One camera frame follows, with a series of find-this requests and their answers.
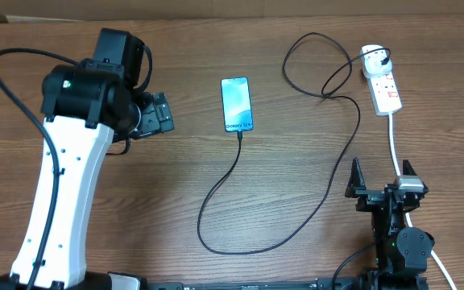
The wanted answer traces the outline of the black Samsung Galaxy smartphone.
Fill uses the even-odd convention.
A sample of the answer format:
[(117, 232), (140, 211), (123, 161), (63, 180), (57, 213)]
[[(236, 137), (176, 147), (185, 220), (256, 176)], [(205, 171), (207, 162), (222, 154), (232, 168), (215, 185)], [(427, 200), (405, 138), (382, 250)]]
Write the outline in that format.
[(222, 79), (221, 92), (225, 131), (252, 131), (254, 120), (248, 79), (246, 77)]

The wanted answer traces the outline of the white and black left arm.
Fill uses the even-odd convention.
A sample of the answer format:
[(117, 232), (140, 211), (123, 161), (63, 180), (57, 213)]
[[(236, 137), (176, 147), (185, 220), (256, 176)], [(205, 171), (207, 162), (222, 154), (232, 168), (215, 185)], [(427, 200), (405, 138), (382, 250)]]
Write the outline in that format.
[(61, 57), (43, 79), (39, 181), (25, 239), (0, 289), (145, 289), (144, 278), (87, 269), (86, 237), (97, 178), (113, 143), (171, 131), (163, 93), (149, 93), (151, 50), (104, 28), (94, 54)]

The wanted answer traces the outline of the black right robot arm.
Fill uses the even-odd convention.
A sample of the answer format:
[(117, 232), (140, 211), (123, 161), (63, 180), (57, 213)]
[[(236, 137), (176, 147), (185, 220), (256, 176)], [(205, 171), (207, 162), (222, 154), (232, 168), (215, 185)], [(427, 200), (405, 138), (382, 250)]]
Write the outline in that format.
[(408, 160), (403, 161), (402, 176), (382, 190), (366, 187), (357, 158), (353, 159), (345, 196), (357, 200), (356, 210), (371, 214), (376, 266), (358, 275), (353, 289), (427, 289), (427, 271), (434, 238), (431, 234), (408, 226), (405, 215), (420, 207), (429, 192)]

